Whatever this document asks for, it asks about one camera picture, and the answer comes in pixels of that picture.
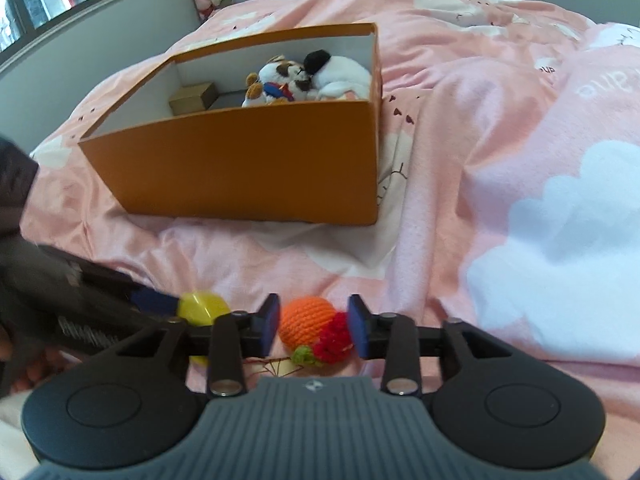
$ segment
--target open box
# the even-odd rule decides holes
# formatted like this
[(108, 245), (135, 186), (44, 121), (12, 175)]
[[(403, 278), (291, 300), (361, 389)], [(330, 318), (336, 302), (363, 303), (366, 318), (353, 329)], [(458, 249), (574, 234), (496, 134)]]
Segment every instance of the open box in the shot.
[[(250, 72), (319, 49), (371, 72), (368, 100), (240, 107)], [(172, 115), (174, 92), (209, 82), (220, 93), (209, 110)], [(378, 214), (381, 98), (374, 24), (267, 32), (176, 54), (79, 145), (129, 213), (368, 225)]]

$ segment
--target brown small box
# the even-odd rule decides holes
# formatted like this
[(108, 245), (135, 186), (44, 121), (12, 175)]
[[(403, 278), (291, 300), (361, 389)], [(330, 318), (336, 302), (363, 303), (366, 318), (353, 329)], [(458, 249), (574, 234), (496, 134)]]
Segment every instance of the brown small box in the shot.
[(169, 106), (174, 116), (193, 114), (209, 110), (217, 98), (218, 90), (213, 83), (183, 86), (169, 98)]
[[(241, 108), (249, 72), (319, 49), (367, 68), (369, 98)], [(172, 94), (211, 81), (220, 93), (211, 109), (173, 115)], [(174, 54), (79, 145), (132, 214), (371, 225), (381, 103), (375, 24), (276, 30)]]

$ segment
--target plush dog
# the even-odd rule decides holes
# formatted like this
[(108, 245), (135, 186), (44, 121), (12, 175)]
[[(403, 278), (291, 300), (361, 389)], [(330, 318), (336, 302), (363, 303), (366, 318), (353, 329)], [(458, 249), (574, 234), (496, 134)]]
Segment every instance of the plush dog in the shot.
[(284, 56), (272, 57), (260, 72), (249, 74), (246, 85), (243, 107), (315, 98), (315, 92), (311, 92), (310, 77), (304, 67)]
[(349, 57), (316, 50), (305, 57), (303, 67), (311, 76), (311, 86), (318, 92), (318, 100), (369, 98), (371, 74)]

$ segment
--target black ear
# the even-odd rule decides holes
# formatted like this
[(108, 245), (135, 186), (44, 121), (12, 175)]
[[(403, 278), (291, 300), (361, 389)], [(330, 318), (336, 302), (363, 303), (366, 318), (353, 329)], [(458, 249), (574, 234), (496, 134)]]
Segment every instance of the black ear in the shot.
[(305, 62), (303, 63), (305, 72), (309, 75), (317, 74), (330, 59), (331, 54), (329, 54), (326, 50), (316, 50), (311, 54), (307, 54), (305, 57)]

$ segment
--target brown and white plush dog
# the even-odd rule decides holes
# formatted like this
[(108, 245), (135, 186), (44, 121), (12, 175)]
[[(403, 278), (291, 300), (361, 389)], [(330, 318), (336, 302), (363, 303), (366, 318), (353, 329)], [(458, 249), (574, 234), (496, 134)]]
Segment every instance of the brown and white plush dog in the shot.
[(260, 72), (249, 74), (246, 85), (243, 107), (307, 101), (316, 95), (302, 65), (284, 56), (272, 57)]

